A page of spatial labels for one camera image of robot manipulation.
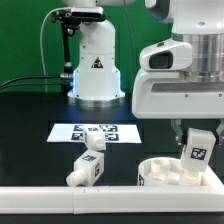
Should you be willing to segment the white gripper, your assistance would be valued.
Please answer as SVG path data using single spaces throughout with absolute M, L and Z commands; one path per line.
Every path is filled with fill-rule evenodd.
M 181 119 L 220 119 L 216 144 L 224 143 L 224 82 L 192 83 L 183 79 L 182 72 L 140 69 L 132 112 L 139 119 L 172 119 L 178 145 L 184 144 Z

